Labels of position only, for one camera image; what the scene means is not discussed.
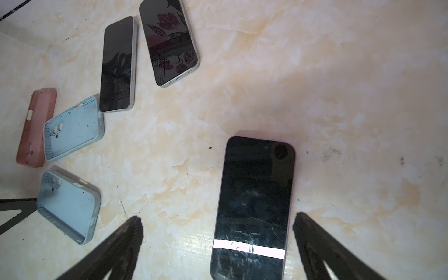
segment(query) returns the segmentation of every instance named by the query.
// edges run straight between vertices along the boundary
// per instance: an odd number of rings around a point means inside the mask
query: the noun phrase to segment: phone screen
[[[282,142],[227,142],[210,273],[215,280],[281,280],[295,152]]]
[[[99,108],[102,112],[126,109],[131,95],[134,19],[127,17],[104,32],[103,69]]]
[[[140,17],[157,85],[164,85],[198,63],[179,0],[144,0]]]

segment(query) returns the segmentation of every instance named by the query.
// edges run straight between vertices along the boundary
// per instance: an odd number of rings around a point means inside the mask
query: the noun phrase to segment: pink phone case
[[[41,167],[45,159],[43,149],[43,126],[53,118],[56,89],[35,90],[23,125],[16,161],[29,167]]]

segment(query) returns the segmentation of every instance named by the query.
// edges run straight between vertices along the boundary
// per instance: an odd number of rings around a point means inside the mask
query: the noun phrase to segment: scratched phone screen
[[[132,34],[134,20],[127,17],[104,32],[99,108],[102,112],[126,109],[130,102]]]
[[[287,143],[229,139],[210,264],[213,279],[282,279],[294,161]]]

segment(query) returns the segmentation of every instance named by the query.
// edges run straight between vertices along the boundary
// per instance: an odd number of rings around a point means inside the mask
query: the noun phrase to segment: white marble
[[[446,1],[184,0],[195,72],[158,87],[139,29],[134,108],[105,115],[95,144],[16,164],[33,90],[57,88],[55,115],[98,93],[104,29],[141,24],[139,4],[32,0],[0,22],[0,197],[35,197],[54,164],[102,197],[85,246],[38,213],[0,236],[2,279],[55,278],[131,215],[145,231],[134,279],[210,279],[235,134],[294,146],[291,216],[307,212],[387,279],[446,279]],[[284,278],[305,279],[291,232]]]

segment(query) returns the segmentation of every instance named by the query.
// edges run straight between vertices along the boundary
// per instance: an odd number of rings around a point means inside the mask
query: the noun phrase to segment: light blue phone case
[[[57,160],[88,146],[104,136],[104,118],[97,96],[91,96],[43,127],[46,160]]]
[[[92,239],[100,205],[99,193],[81,182],[53,170],[43,174],[37,211],[78,244]]]

